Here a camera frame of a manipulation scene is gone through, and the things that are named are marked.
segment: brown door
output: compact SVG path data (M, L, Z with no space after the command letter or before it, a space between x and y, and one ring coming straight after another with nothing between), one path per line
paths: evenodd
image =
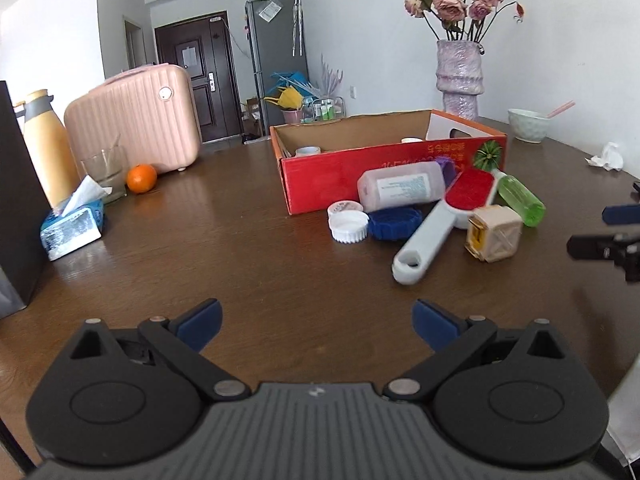
M241 133L228 32L210 19L156 28L160 63L180 65L191 76L204 142Z

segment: doorway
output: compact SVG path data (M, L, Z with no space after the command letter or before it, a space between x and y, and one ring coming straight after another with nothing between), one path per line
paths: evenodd
M191 77L203 142L241 133L240 99L226 12L156 28L158 60Z
M146 65L145 36L142 28L129 20L124 20L124 32L127 39L127 62L129 69Z

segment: wooden table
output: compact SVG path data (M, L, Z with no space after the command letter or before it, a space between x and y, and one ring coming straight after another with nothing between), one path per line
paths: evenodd
M204 355L259 381L373 381L381 386L430 354L414 334L417 298L500 326L546 317L606 394L640 351L640 285L608 263L573 262L571 234L612 231L604 206L631 202L632 177L590 168L552 140L515 140L507 170L547 207L510 260L483 264L455 232L427 276L398 285L401 244L341 245L326 212L289 217L268 142L203 156L148 195L108 206L104 237L47 267L33 303L0 320L0 415L35 459L27 401L63 344L90 317L112 328L175 317L219 298L222 332ZM0 452L0 479L18 473Z

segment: bottle label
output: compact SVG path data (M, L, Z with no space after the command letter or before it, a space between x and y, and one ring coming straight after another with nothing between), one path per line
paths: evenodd
M377 182L380 206L398 207L428 202L431 186L426 173L381 178Z

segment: red cardboard box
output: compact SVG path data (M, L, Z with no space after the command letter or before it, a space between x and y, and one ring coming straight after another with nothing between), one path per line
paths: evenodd
M405 137L425 142L402 144ZM438 110L355 116L314 124L271 127L289 214L358 200L358 179L367 170L449 156L458 171L504 167L507 137L479 123ZM296 157L298 148L319 146L319 155Z

